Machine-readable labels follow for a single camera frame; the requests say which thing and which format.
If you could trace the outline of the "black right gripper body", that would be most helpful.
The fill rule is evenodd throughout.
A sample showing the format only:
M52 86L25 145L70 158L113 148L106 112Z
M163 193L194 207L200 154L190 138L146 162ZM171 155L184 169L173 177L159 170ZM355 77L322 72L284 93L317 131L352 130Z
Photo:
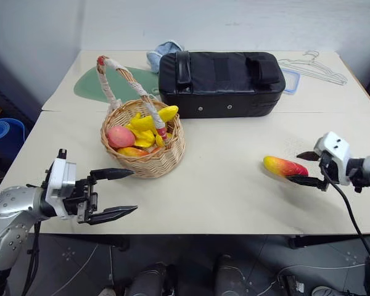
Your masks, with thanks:
M324 176L324 179L322 181L322 185L320 188L320 190L322 191L326 191L331 183L331 178L329 177L327 173L327 169L329 167L330 162L331 162L331 155L327 152L322 152L321 157L320 157L320 163L319 163L321 174Z

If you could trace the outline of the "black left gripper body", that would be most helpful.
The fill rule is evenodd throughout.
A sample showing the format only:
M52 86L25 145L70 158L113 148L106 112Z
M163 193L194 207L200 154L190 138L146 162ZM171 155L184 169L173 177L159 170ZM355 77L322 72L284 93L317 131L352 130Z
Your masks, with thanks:
M63 200L67 213L75 216L78 223L96 223L98 194L93 191L96 184L93 176L77 180L70 196Z

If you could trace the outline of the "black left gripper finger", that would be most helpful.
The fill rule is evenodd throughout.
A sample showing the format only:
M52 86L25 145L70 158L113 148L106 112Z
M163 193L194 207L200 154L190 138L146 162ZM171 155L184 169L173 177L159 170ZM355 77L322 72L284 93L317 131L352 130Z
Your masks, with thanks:
M138 209L137 205L106 208L100 213L92 213L88 215L86 223L89 225L96 225L115 221L126 215L129 215L130 213L137 209Z
M133 171L126 168L104 168L90 171L89 181L91 183L96 183L98 180L102 179L107 180L122 179L133 174L134 174Z

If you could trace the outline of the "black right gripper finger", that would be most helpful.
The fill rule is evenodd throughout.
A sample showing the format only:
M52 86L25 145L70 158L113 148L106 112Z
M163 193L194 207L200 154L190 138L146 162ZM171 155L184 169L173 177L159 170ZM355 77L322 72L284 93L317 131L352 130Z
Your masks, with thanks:
M320 180L315 177L309 177L309 176L303 176L303 175L286 176L286 179L288 179L289 181L293 183L302 185L302 186L315 187L321 191L327 191L327 180L326 179Z
M306 151L298 154L297 158L307 161L318 161L320 159L320 156L314 151Z

